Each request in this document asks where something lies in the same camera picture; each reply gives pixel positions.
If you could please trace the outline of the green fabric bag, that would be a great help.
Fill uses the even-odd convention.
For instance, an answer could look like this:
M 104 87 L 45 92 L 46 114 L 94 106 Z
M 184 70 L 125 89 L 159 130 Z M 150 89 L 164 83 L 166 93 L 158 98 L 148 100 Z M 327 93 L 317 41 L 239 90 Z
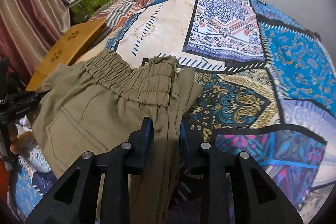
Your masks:
M 97 10 L 112 0 L 74 0 L 69 6 L 72 24 L 86 22 Z

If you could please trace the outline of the wooden lap table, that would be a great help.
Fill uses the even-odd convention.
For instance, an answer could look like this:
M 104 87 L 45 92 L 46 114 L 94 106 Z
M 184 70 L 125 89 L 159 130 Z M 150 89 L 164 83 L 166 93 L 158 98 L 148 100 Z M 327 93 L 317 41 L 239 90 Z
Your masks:
M 26 90 L 37 90 L 41 82 L 54 71 L 58 64 L 74 64 L 105 30 L 105 22 L 105 19 L 98 19 L 72 26 L 45 55 Z

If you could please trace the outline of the striped pink curtain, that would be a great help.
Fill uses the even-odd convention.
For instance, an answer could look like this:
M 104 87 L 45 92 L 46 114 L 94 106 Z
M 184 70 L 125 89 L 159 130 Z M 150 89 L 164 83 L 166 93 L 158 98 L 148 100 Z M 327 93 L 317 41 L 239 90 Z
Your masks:
M 70 14 L 62 0 L 1 0 L 1 56 L 27 85 L 69 27 Z

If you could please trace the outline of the olive green pants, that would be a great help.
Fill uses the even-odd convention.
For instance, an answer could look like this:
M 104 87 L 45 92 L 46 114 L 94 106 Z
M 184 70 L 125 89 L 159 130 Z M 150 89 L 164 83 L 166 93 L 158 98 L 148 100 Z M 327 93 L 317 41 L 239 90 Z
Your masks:
M 86 151 L 101 154 L 127 141 L 149 117 L 154 144 L 141 177 L 130 180 L 131 223 L 164 223 L 179 168 L 183 115 L 202 86 L 176 58 L 155 57 L 133 69 L 103 50 L 72 66 L 59 64 L 39 85 L 45 92 L 33 134 L 56 177 Z

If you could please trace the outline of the patchwork bedspread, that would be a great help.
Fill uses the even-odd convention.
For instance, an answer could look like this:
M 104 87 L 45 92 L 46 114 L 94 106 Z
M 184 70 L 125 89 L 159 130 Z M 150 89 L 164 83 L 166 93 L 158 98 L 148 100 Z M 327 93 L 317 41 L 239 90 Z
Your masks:
M 262 0 L 155 0 L 122 16 L 75 64 L 115 51 L 133 69 L 174 57 L 202 92 L 181 123 L 214 152 L 227 188 L 228 158 L 248 153 L 285 195 L 301 223 L 335 200 L 335 66 L 314 32 Z M 21 154 L 8 202 L 24 221 L 57 179 L 34 137 Z M 179 168 L 164 223 L 198 223 L 203 174 Z

